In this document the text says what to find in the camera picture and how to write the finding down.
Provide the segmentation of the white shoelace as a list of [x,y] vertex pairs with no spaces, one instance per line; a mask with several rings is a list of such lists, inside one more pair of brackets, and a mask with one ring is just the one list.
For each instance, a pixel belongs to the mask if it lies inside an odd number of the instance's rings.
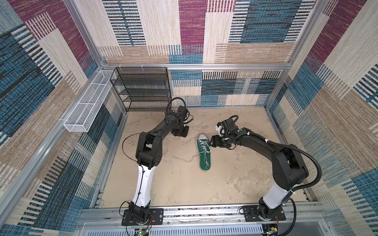
[[182,144],[170,157],[186,163],[191,163],[196,158],[199,158],[196,138],[191,138],[189,141]]

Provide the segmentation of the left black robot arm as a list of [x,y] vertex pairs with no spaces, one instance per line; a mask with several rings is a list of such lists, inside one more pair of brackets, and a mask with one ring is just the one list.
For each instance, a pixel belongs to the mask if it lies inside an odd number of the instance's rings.
[[138,164],[138,180],[129,211],[136,220],[145,222],[150,217],[151,186],[156,167],[160,164],[163,154],[163,140],[168,134],[186,137],[189,127],[185,124],[189,111],[184,106],[165,113],[164,119],[149,132],[142,132],[138,139],[136,161]]

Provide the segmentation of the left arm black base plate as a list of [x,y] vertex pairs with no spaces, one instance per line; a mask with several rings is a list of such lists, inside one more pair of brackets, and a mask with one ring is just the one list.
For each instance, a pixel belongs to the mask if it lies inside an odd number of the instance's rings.
[[122,226],[147,226],[152,224],[155,225],[162,225],[164,217],[164,209],[163,208],[152,208],[152,209],[143,209],[137,210],[125,210],[123,219],[122,219]]

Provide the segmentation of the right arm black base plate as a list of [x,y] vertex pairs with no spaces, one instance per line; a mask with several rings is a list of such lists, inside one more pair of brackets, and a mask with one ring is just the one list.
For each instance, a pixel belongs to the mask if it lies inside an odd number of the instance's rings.
[[246,222],[286,220],[282,206],[275,209],[270,209],[267,206],[260,205],[243,206],[240,209],[240,213],[244,215]]

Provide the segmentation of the green canvas sneaker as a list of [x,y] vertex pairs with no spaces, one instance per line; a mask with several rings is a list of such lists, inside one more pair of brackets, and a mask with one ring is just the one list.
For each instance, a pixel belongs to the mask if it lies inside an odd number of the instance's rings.
[[200,133],[196,138],[196,146],[200,159],[200,169],[209,171],[211,168],[211,146],[208,136],[204,133]]

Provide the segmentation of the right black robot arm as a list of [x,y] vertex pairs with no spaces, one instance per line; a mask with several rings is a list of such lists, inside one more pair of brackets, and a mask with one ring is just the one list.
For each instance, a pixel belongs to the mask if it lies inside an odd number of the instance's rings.
[[284,204],[295,192],[309,172],[301,154],[295,146],[282,147],[249,129],[233,127],[230,131],[218,123],[218,135],[211,139],[211,146],[231,148],[233,144],[252,149],[272,163],[273,185],[259,200],[255,212],[262,221],[268,221],[282,210]]

